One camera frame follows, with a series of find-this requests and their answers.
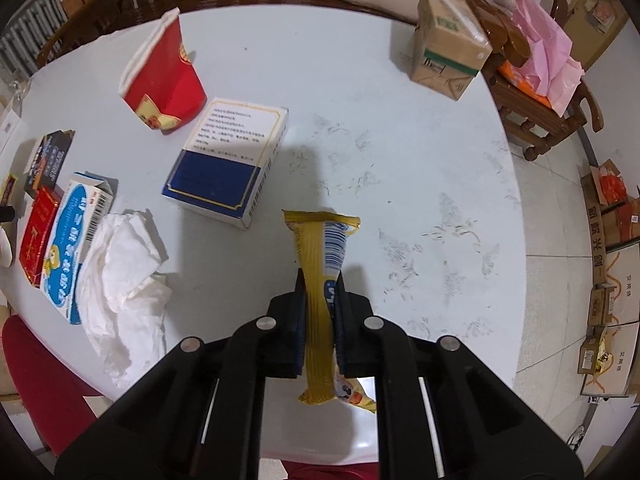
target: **blue and white box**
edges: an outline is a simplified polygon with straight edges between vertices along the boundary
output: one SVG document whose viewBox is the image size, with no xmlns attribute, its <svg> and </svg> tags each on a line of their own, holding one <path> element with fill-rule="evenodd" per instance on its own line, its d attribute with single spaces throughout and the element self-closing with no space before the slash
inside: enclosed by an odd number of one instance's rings
<svg viewBox="0 0 640 480">
<path fill-rule="evenodd" d="M 286 108 L 213 99 L 162 194 L 187 209 L 247 229 L 288 116 Z"/>
<path fill-rule="evenodd" d="M 51 228 L 40 290 L 71 324 L 81 322 L 75 294 L 78 273 L 112 200 L 106 180 L 74 173 Z"/>
</svg>

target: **pink paper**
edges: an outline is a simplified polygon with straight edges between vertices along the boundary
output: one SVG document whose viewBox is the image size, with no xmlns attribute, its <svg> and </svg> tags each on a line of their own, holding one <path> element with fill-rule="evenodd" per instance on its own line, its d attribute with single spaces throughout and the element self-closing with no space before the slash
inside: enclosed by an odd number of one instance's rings
<svg viewBox="0 0 640 480">
<path fill-rule="evenodd" d="M 570 57 L 571 38 L 534 0 L 516 0 L 512 20 L 531 49 L 527 62 L 514 70 L 562 116 L 584 74 L 580 63 Z"/>
</svg>

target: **crumpled white towel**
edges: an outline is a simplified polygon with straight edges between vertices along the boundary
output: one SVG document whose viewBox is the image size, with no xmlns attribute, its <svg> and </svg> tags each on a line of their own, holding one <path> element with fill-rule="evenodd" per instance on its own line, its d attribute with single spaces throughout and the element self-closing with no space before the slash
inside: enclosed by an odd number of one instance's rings
<svg viewBox="0 0 640 480">
<path fill-rule="evenodd" d="M 82 327 L 116 386 L 128 388 L 166 353 L 171 289 L 140 213 L 102 218 L 76 285 Z"/>
</svg>

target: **red paper cup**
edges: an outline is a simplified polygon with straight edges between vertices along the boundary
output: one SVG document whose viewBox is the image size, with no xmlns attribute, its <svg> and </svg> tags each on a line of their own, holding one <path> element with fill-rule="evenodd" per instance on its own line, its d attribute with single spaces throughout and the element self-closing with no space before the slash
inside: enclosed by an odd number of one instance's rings
<svg viewBox="0 0 640 480">
<path fill-rule="evenodd" d="M 191 121 L 207 95 L 182 44 L 180 9 L 164 13 L 120 78 L 118 93 L 144 123 L 169 133 Z"/>
</svg>

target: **tabletop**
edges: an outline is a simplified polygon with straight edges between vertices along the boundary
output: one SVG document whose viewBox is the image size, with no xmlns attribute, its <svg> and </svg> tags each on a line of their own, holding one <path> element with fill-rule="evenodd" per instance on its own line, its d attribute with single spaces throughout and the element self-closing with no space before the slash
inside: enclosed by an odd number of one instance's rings
<svg viewBox="0 0 640 480">
<path fill-rule="evenodd" d="M 296 257 L 282 209 L 359 216 L 343 267 L 347 290 L 408 334 L 457 335 L 513 383 L 525 307 L 525 245 L 510 150 L 481 77 L 458 102 L 409 80 L 412 28 L 303 6 L 244 6 L 180 16 L 184 45 L 209 99 L 290 110 L 282 148 L 247 231 L 180 208 L 162 185 L 194 123 L 163 136 L 117 94 L 154 24 L 98 38 L 32 79 L 23 121 L 0 170 L 24 170 L 43 134 L 76 131 L 62 167 L 117 181 L 112 212 L 139 210 L 167 257 L 173 289 L 167 348 L 230 336 L 293 290 Z M 18 208 L 18 241 L 29 203 Z M 66 323 L 18 263 L 0 288 L 63 363 L 111 398 L 81 326 Z M 372 380 L 365 381 L 372 393 Z M 261 455 L 310 463 L 377 460 L 376 418 L 338 401 L 305 406 L 303 380 L 269 380 Z"/>
</svg>

